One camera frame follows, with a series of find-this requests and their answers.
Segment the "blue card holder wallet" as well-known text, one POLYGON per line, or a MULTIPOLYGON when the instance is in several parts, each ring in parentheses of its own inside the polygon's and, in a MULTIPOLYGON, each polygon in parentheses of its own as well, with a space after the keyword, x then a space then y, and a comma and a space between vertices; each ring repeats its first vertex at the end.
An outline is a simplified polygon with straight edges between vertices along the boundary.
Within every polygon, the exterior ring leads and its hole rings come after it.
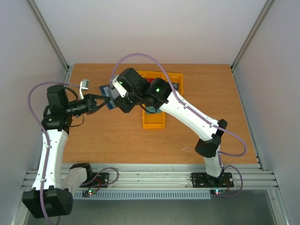
POLYGON ((116 108, 114 100, 119 96, 118 91, 115 88, 111 88, 109 85, 99 86, 99 89, 103 96, 109 97, 110 100, 106 104, 109 110, 116 108))

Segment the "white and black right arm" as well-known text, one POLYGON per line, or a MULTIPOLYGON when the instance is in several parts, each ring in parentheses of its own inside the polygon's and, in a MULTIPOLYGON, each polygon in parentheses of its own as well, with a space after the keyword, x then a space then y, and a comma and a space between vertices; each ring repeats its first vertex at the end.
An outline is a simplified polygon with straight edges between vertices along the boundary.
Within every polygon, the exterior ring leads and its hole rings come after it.
POLYGON ((218 151, 223 130, 227 127, 225 120, 212 119, 190 105, 166 80, 154 78, 149 82, 133 68, 127 68, 115 76, 110 81, 110 87, 118 92, 114 103, 124 113, 129 113, 136 105, 143 109, 152 107, 175 117, 194 131, 199 137, 195 151, 205 162, 204 180, 211 187, 223 181, 224 169, 218 151))

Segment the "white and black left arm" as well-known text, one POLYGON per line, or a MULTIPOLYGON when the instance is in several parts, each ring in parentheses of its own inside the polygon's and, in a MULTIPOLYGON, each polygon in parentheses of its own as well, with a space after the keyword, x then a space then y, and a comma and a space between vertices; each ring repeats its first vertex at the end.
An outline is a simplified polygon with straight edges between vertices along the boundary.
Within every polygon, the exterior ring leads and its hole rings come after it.
POLYGON ((94 94, 82 95, 69 101, 68 87, 56 84, 47 88, 47 100, 42 121, 43 147, 37 176, 30 191, 22 195, 22 202, 35 218, 69 215, 73 208, 73 195, 80 186, 94 182, 89 163, 74 164, 66 178, 61 178, 63 151, 68 139, 72 118, 90 115, 101 109, 110 98, 94 94))

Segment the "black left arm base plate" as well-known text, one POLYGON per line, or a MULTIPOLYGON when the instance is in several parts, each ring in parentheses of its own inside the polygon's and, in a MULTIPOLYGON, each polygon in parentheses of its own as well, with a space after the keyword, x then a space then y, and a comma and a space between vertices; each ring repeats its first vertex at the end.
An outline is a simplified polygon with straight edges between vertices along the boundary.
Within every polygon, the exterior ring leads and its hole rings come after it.
POLYGON ((89 188, 89 187, 92 187, 92 186, 99 187, 100 183, 101 183, 101 187, 107 188, 108 181, 109 181, 109 173, 108 172, 102 172, 90 184, 81 185, 80 188, 89 188))

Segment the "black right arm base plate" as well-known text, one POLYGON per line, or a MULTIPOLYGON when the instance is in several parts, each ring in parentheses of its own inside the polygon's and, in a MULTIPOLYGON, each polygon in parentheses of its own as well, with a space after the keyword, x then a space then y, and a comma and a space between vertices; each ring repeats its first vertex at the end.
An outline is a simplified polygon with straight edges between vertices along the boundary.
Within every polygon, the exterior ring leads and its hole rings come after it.
POLYGON ((234 182, 232 174, 222 173, 218 178, 209 176, 205 172, 194 172, 190 175, 192 186, 194 188, 233 188, 234 182))

